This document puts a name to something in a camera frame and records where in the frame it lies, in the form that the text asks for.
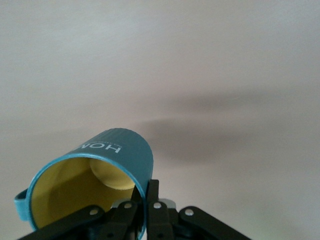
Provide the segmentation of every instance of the mug handle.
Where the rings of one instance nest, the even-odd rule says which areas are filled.
[[[14,198],[14,204],[15,204],[16,211],[19,215],[19,218],[22,221],[28,221],[27,201],[26,201],[27,190],[28,189],[20,192]]]

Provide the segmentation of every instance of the white surface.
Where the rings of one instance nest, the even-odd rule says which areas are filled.
[[[253,240],[320,238],[320,2],[1,1],[0,234],[49,161],[122,127],[160,197]]]

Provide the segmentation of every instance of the blue mug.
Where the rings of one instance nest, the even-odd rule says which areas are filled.
[[[45,165],[14,203],[19,217],[34,230],[88,205],[106,212],[129,199],[134,187],[146,206],[153,154],[148,143],[125,128],[106,130]],[[146,216],[139,239],[146,229]]]

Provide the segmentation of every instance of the inner bottom of mug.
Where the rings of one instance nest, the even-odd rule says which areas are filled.
[[[108,211],[113,202],[130,198],[134,182],[116,166],[76,157],[50,166],[38,178],[31,195],[31,213],[42,228],[88,205]]]

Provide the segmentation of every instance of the screw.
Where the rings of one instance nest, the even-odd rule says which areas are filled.
[[[99,209],[98,208],[94,208],[90,211],[90,215],[96,215],[97,213],[99,212]]]
[[[187,216],[192,216],[192,215],[195,214],[195,213],[194,213],[194,211],[192,211],[191,209],[188,208],[188,209],[186,209],[186,210],[184,211],[184,214],[187,215]]]
[[[124,208],[125,209],[129,209],[129,208],[131,208],[132,207],[132,204],[130,203],[130,202],[128,202],[128,203],[126,203],[125,205],[124,205]]]
[[[155,204],[153,204],[153,207],[155,209],[160,209],[161,208],[161,203],[160,202],[156,202]]]

